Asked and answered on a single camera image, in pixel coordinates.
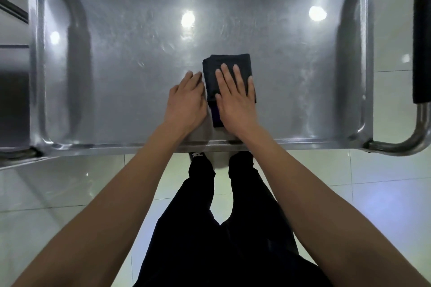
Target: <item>shoe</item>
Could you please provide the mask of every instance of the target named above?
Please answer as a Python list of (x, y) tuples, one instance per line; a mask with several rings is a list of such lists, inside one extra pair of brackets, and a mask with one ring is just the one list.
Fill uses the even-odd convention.
[(202, 157), (204, 155), (205, 154), (203, 152), (189, 152), (190, 160), (193, 160), (193, 158), (196, 158), (196, 157)]

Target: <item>white tile floor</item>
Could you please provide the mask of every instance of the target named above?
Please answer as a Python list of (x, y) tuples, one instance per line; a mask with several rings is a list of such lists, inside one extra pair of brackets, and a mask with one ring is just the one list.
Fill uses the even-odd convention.
[[(412, 0), (376, 0), (374, 136), (398, 142), (415, 123), (412, 104)], [(358, 150), (292, 154), (367, 216), (431, 281), (431, 148), (405, 158)], [(222, 222), (232, 208), (226, 154), (216, 166), (211, 210)], [(68, 157), (0, 171), (0, 280), (14, 279), (131, 156)], [(175, 154), (115, 286), (131, 286), (157, 219), (187, 178), (187, 154)], [(310, 259), (303, 247), (301, 254)]]

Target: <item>dark cloth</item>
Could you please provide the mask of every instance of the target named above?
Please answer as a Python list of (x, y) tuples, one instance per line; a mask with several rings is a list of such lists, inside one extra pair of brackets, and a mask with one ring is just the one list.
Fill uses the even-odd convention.
[(203, 77), (205, 78), (205, 85), (207, 86), (207, 101), (213, 118), (213, 127), (223, 127), (215, 98), (217, 93), (220, 94), (220, 88), (218, 87), (216, 78), (216, 69), (220, 68), (223, 63), (228, 66), (229, 72), (231, 73), (235, 83), (236, 79), (233, 67), (234, 65), (238, 65), (241, 77), (244, 81), (246, 93), (248, 93), (248, 78), (252, 74), (250, 54), (212, 54), (209, 58), (202, 61)]
[(288, 221), (250, 152), (229, 161), (234, 204), (221, 225), (209, 209), (211, 162), (193, 158), (189, 176), (157, 222), (136, 287), (331, 286), (318, 266), (298, 255)]

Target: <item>person's left hand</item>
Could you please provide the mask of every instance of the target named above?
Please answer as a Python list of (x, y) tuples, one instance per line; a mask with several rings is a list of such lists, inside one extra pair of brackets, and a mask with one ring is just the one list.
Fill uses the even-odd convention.
[(169, 91), (165, 122), (187, 135), (207, 116), (207, 100), (203, 94), (202, 73), (188, 71), (181, 83)]

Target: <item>scratched metal surface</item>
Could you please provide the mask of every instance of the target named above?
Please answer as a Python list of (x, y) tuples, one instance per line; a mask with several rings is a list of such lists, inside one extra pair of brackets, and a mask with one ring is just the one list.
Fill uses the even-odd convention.
[[(371, 0), (30, 0), (31, 140), (135, 152), (168, 90), (211, 54), (250, 53), (260, 123), (286, 149), (372, 136)], [(180, 151), (242, 146), (210, 115)]]

